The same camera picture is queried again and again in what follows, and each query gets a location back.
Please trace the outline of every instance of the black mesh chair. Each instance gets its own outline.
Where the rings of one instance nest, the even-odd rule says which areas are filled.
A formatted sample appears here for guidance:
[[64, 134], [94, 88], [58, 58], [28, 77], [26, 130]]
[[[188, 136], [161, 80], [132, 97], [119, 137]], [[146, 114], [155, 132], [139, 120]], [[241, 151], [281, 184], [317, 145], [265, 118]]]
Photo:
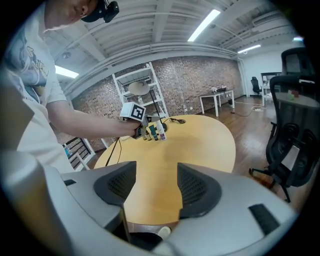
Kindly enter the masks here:
[[[301, 74], [273, 77], [270, 90], [277, 128], [266, 147], [269, 166], [266, 170], [249, 169], [249, 173], [273, 177], [270, 188], [279, 183], [289, 203], [286, 188], [307, 183], [319, 159], [320, 90], [313, 76]], [[289, 90], [299, 96], [290, 98]]]
[[258, 80], [255, 76], [252, 77], [251, 83], [252, 83], [252, 90], [259, 96], [259, 94], [262, 92], [262, 89], [260, 89]]

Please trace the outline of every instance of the man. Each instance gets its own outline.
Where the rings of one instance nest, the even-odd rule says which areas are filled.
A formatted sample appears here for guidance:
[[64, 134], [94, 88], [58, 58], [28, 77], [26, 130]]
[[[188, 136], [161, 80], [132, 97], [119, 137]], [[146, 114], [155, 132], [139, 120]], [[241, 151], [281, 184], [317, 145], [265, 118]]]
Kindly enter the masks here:
[[16, 33], [2, 63], [11, 83], [34, 112], [18, 151], [32, 154], [60, 173], [74, 170], [49, 122], [66, 134], [88, 139], [132, 136], [140, 125], [71, 109], [57, 80], [54, 59], [43, 40], [47, 30], [64, 28], [81, 18], [88, 22], [101, 18], [101, 7], [105, 8], [104, 0], [48, 0]]

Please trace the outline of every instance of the round table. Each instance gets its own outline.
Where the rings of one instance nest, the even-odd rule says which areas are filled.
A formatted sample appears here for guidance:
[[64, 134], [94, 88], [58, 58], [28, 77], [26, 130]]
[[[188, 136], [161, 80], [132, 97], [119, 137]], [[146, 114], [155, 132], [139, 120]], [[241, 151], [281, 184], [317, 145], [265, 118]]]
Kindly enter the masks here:
[[[220, 121], [203, 115], [179, 115], [186, 123], [165, 123], [166, 141], [121, 141], [119, 163], [136, 161], [136, 183], [124, 203], [128, 222], [161, 225], [179, 219], [182, 197], [177, 185], [177, 163], [194, 164], [231, 173], [235, 164], [236, 145], [229, 129]], [[112, 144], [98, 159], [94, 168], [104, 167]], [[117, 143], [109, 165], [117, 163]]]

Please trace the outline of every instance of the wooden floor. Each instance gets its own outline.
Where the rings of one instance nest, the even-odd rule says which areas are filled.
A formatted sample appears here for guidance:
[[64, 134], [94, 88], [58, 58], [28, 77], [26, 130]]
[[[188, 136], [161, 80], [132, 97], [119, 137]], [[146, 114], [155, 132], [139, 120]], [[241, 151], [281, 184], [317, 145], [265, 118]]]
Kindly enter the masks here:
[[[241, 97], [237, 99], [236, 102], [239, 103], [235, 103], [235, 112], [239, 115], [231, 113], [228, 104], [222, 105], [219, 109], [219, 117], [216, 117], [214, 109], [206, 111], [205, 115], [222, 122], [231, 131], [234, 137], [236, 157], [233, 173], [252, 178], [248, 173], [249, 168], [263, 169], [268, 164], [266, 160], [266, 146], [272, 129], [271, 119], [276, 115], [276, 113], [272, 101], [266, 102], [266, 109], [263, 109], [263, 112], [251, 112], [251, 109], [254, 106], [252, 104], [261, 104], [261, 98]], [[90, 161], [88, 166], [91, 169], [94, 168], [95, 163], [101, 154], [102, 152], [98, 153], [97, 156]], [[304, 186], [290, 187], [288, 189], [291, 198], [290, 205], [292, 208], [297, 211], [301, 210], [306, 198], [308, 197], [314, 178], [315, 175], [313, 175], [311, 180]], [[270, 177], [261, 173], [255, 173], [254, 180], [265, 187], [268, 187], [272, 182]], [[272, 191], [280, 198], [285, 198], [285, 195], [278, 184], [274, 186]], [[134, 230], [135, 232], [137, 229], [139, 231], [157, 231], [162, 226], [133, 224], [131, 227], [131, 224], [132, 223], [129, 224], [130, 231]]]

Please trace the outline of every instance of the ceiling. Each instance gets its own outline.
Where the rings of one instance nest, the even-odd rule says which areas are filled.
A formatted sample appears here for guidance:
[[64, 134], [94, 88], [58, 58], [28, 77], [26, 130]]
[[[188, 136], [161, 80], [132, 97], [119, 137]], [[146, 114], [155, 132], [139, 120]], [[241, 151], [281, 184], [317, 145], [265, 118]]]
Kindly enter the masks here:
[[[78, 21], [67, 28], [46, 32], [45, 41], [55, 64], [79, 73], [76, 79], [58, 75], [66, 94], [90, 78], [140, 57], [147, 59], [172, 52], [182, 56], [192, 51], [232, 58], [246, 47], [285, 44], [297, 35], [268, 0], [117, 2], [120, 13], [110, 23], [102, 19], [92, 23]], [[187, 42], [212, 9], [221, 14], [195, 42]]]

